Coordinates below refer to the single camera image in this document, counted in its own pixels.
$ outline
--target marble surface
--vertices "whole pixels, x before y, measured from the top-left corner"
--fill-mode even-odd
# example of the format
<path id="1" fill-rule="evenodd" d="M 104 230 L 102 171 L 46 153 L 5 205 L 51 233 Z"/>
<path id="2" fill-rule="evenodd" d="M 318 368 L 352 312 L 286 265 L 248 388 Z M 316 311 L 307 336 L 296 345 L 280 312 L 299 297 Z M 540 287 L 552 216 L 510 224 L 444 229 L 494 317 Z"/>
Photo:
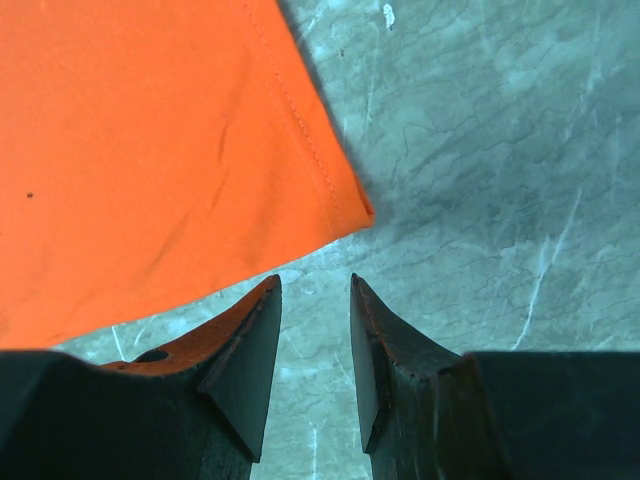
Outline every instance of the marble surface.
<path id="1" fill-rule="evenodd" d="M 384 7 L 282 3 L 378 219 L 277 270 L 282 334 L 254 479 L 370 478 L 351 272 L 455 352 L 640 348 L 640 3 Z M 257 281 L 60 348 L 132 360 Z"/>

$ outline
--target metal jaw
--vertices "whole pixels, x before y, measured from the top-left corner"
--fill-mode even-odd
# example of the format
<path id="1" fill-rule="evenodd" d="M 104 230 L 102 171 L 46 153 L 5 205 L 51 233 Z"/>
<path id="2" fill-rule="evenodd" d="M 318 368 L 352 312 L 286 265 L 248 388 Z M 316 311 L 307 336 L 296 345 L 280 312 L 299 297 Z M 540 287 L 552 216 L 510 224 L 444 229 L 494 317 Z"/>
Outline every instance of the metal jaw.
<path id="1" fill-rule="evenodd" d="M 274 276 L 131 363 L 0 353 L 0 477 L 248 479 L 280 316 Z"/>
<path id="2" fill-rule="evenodd" d="M 360 431 L 375 480 L 640 478 L 640 354 L 458 356 L 351 282 Z"/>

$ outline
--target fabric seam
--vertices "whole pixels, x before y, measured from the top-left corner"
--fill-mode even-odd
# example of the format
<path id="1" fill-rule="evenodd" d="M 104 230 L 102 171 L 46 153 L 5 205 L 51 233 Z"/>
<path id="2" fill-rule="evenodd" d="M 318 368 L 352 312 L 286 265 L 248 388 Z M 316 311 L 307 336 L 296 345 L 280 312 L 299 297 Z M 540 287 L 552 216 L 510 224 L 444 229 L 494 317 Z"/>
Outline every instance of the fabric seam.
<path id="1" fill-rule="evenodd" d="M 248 4 L 248 2 L 243 2 L 243 6 L 245 8 L 246 14 L 249 17 L 250 21 L 251 21 L 251 25 L 254 29 L 254 31 L 256 32 L 256 34 L 258 35 L 258 37 L 260 38 L 260 42 L 262 43 L 262 47 L 264 48 L 264 50 L 267 53 L 267 58 L 269 59 L 268 63 L 271 67 L 271 69 L 273 70 L 273 73 L 275 75 L 276 81 L 278 82 L 278 85 L 280 86 L 280 89 L 282 90 L 282 93 L 284 94 L 285 98 L 287 99 L 287 102 L 289 103 L 289 108 L 291 109 L 291 112 L 293 113 L 293 115 L 295 116 L 296 120 L 298 121 L 298 126 L 300 127 L 300 130 L 302 131 L 302 134 L 304 135 L 305 139 L 307 140 L 307 143 L 309 145 L 309 148 L 311 149 L 311 153 L 313 155 L 314 160 L 316 161 L 316 164 L 318 165 L 318 168 L 320 169 L 320 172 L 322 173 L 322 176 L 324 177 L 324 181 L 327 184 L 327 186 L 329 187 L 329 191 L 331 193 L 331 198 L 333 200 L 333 209 L 336 212 L 336 218 L 338 220 L 338 225 L 340 226 L 341 230 L 344 230 L 344 222 L 343 222 L 343 218 L 342 218 L 342 212 L 340 211 L 340 208 L 338 206 L 338 197 L 336 194 L 336 190 L 335 187 L 333 186 L 333 183 L 331 182 L 331 179 L 329 177 L 329 174 L 327 173 L 327 170 L 322 162 L 322 159 L 320 158 L 320 155 L 318 154 L 318 150 L 316 149 L 316 146 L 313 142 L 313 140 L 311 139 L 311 136 L 309 135 L 309 131 L 307 130 L 307 128 L 304 125 L 304 122 L 302 121 L 302 117 L 300 116 L 300 114 L 298 113 L 298 109 L 295 106 L 295 103 L 293 102 L 293 99 L 291 98 L 291 95 L 289 94 L 289 91 L 282 79 L 282 75 L 280 74 L 280 72 L 278 71 L 278 68 L 276 66 L 275 60 L 273 58 L 273 54 L 271 51 L 271 48 L 269 47 L 269 44 L 266 41 L 266 38 L 264 36 L 264 34 L 262 33 L 262 30 L 260 29 L 260 26 L 258 25 L 258 22 L 255 20 L 255 17 L 251 11 L 251 8 Z M 276 104 L 276 102 L 273 100 L 272 98 L 272 102 L 275 104 L 276 107 L 278 107 L 278 105 Z M 286 122 L 286 119 L 284 117 L 281 116 L 281 120 L 283 122 Z"/>

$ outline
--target orange fabric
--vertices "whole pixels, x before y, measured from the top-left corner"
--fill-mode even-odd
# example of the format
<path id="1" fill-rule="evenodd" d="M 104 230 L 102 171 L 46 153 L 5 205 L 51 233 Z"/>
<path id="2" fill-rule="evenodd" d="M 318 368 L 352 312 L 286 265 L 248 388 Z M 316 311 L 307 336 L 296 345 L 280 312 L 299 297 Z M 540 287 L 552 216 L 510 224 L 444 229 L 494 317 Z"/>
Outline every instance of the orange fabric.
<path id="1" fill-rule="evenodd" d="M 275 1 L 3 0 L 0 18 L 0 348 L 371 225 Z"/>

